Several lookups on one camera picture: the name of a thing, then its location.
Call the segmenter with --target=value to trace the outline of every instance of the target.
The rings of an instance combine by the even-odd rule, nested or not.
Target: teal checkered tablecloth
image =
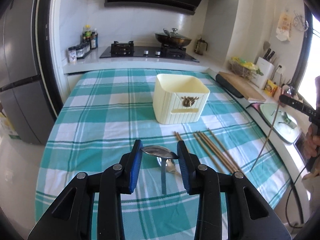
[[[160,73],[192,75],[210,89],[198,122],[161,125],[156,121],[152,98],[155,78]],[[190,152],[196,154],[201,163],[215,169],[192,135],[197,130],[206,131],[207,127],[214,131],[248,179],[274,208],[288,187],[289,174],[269,144],[253,171],[249,172],[265,135],[208,74],[149,69],[84,74],[63,107],[45,147],[36,189],[36,221],[78,172],[91,175],[118,163],[123,154],[131,151],[135,139],[141,139],[144,146],[162,145],[175,152],[177,140],[173,132],[177,131]],[[198,196],[186,193],[180,176],[171,173],[166,176],[167,195],[162,195],[160,166],[155,157],[143,155],[137,188],[132,195],[121,196],[124,231],[130,236],[129,240],[194,238]],[[97,200],[98,194],[92,239],[96,239]],[[223,237],[226,239],[225,199],[221,201]]]

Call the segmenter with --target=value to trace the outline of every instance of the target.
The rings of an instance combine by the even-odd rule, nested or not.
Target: metal screw
[[[243,174],[241,172],[237,171],[235,173],[235,177],[238,178],[238,179],[242,179],[243,178]]]
[[[85,178],[85,173],[84,172],[79,172],[77,174],[77,179],[84,179]]]
[[[115,165],[113,165],[113,167],[112,167],[115,171],[119,171],[119,170],[121,170],[122,169],[122,165],[121,164],[119,164],[119,163],[117,163],[117,164],[115,164]]]
[[[199,164],[198,165],[198,169],[201,170],[201,171],[205,171],[207,168],[208,168],[208,166],[205,165],[205,164]]]

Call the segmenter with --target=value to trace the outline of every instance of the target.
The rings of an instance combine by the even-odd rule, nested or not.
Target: power outlet
[[[276,73],[278,73],[278,74],[283,74],[284,71],[285,71],[285,67],[284,67],[283,65],[279,64],[279,65],[278,65],[278,68],[277,68],[277,70],[276,70]]]

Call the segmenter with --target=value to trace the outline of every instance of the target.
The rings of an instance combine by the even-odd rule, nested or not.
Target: cream storage box
[[[197,122],[210,91],[193,76],[159,74],[153,95],[153,110],[161,124]]]

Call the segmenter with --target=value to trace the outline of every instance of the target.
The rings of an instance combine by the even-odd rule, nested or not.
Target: hand
[[[303,153],[307,159],[310,159],[311,157],[316,157],[316,147],[320,146],[320,136],[312,136],[312,126],[310,125],[308,132],[307,132],[307,139],[303,143]]]

